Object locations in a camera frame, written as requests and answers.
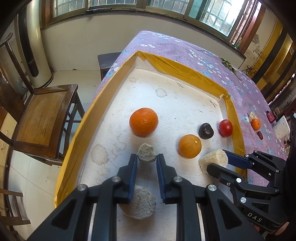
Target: white perforated board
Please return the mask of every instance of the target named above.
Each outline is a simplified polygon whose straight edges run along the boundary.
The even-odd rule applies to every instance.
[[[131,114],[142,107],[153,109],[159,118],[157,129],[147,137],[134,135],[129,126]],[[101,184],[117,174],[118,168],[127,165],[131,153],[137,153],[141,144],[154,146],[156,153],[163,153],[166,163],[176,169],[179,176],[191,183],[206,186],[217,182],[203,174],[198,160],[212,150],[221,148],[233,151],[232,140],[222,138],[218,124],[227,118],[223,99],[203,92],[174,77],[159,73],[148,62],[137,58],[135,67],[114,96],[101,124],[94,133],[84,158],[78,184]],[[202,123],[209,123],[214,136],[203,140],[201,153],[193,159],[179,155],[179,139],[186,134],[198,136]],[[138,162],[136,184],[150,190],[156,198],[154,214],[143,220],[126,217],[118,207],[118,241],[175,240],[176,206],[165,205],[160,198],[156,162]],[[229,189],[219,187],[231,197]]]

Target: red tomato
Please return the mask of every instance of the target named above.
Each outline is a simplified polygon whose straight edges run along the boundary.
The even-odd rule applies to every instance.
[[[232,134],[232,124],[229,120],[223,120],[219,124],[219,132],[223,137],[229,137]]]

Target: purple floral tablecloth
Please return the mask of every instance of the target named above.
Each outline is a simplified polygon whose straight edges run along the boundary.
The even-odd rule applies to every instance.
[[[224,87],[230,93],[239,117],[246,153],[259,150],[286,160],[284,144],[275,137],[272,125],[266,116],[266,111],[270,111],[269,106],[256,84],[239,70],[238,78],[221,63],[217,55],[186,41],[150,31],[139,32],[112,65],[98,87],[96,95],[119,67],[138,50],[177,61]],[[263,134],[263,140],[260,140],[249,123],[248,116],[251,111],[261,122],[260,131]],[[267,180],[252,170],[248,170],[248,182],[264,186],[268,184]]]

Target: floor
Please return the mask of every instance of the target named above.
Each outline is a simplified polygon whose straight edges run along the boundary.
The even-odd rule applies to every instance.
[[[86,111],[100,82],[99,71],[68,70],[55,72],[49,86],[78,84],[78,95]],[[74,135],[78,125],[79,123],[73,124],[71,136]],[[54,210],[53,195],[59,171],[58,166],[49,166],[23,153],[13,151],[8,189],[23,193],[20,210],[23,219],[28,218],[31,221],[29,225],[14,226],[22,238],[27,239]]]

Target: tangerine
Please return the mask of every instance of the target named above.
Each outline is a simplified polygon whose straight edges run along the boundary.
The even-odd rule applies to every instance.
[[[140,108],[131,115],[129,123],[133,133],[144,137],[155,131],[158,116],[150,108]]]
[[[182,157],[191,159],[200,153],[202,143],[197,136],[189,134],[180,139],[178,149]]]
[[[260,127],[261,127],[260,120],[258,120],[258,119],[253,119],[253,120],[251,121],[251,126],[253,127],[254,131],[259,130]]]

